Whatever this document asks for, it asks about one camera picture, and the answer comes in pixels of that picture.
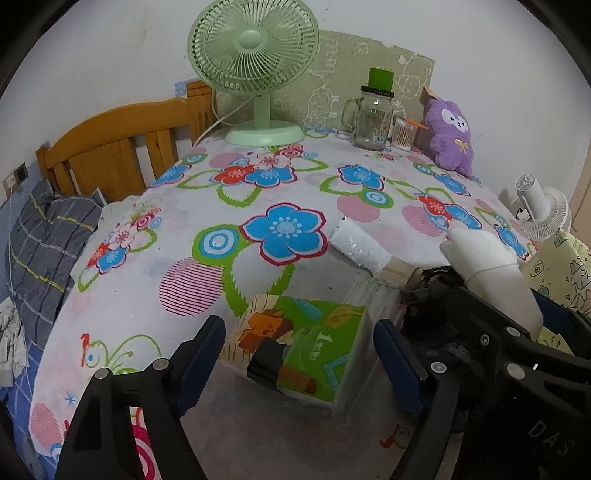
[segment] white fan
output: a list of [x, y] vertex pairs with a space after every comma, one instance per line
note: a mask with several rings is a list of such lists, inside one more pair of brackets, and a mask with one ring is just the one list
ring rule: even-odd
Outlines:
[[552, 187], [542, 187], [533, 174], [519, 177], [515, 182], [517, 196], [530, 214], [521, 226], [535, 242], [543, 242], [559, 228], [570, 232], [571, 214], [564, 194]]

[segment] purple plush toy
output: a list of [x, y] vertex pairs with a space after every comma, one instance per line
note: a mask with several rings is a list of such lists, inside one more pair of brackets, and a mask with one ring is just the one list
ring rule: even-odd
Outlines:
[[472, 177], [474, 151], [470, 128], [458, 106], [440, 99], [430, 100], [425, 121], [433, 133], [430, 146], [436, 153], [435, 163], [444, 170]]

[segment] glass mason jar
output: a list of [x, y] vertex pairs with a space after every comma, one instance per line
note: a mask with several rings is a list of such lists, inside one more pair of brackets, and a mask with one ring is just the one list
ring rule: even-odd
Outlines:
[[394, 113], [392, 98], [392, 92], [362, 86], [361, 96], [345, 103], [341, 122], [352, 130], [355, 145], [369, 150], [387, 146]]

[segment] blue gripper pad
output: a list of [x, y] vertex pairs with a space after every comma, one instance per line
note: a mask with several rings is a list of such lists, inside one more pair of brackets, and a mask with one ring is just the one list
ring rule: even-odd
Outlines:
[[384, 366], [396, 398], [404, 410], [418, 417], [428, 404], [423, 400], [428, 373], [423, 368], [406, 338], [388, 319], [374, 327], [374, 347]]

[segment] patterned cardboard panel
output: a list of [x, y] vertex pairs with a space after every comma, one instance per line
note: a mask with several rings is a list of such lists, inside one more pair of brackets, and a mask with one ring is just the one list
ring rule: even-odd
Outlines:
[[[421, 92], [431, 82], [434, 64], [434, 60], [405, 48], [321, 30], [318, 55], [308, 71], [273, 93], [272, 115], [308, 128], [341, 128], [345, 102], [359, 96], [359, 87], [367, 85], [369, 69], [377, 67], [394, 72], [395, 115], [422, 121]], [[223, 113], [241, 100], [219, 93], [217, 101]], [[232, 122], [251, 118], [251, 112], [252, 106], [244, 108]]]

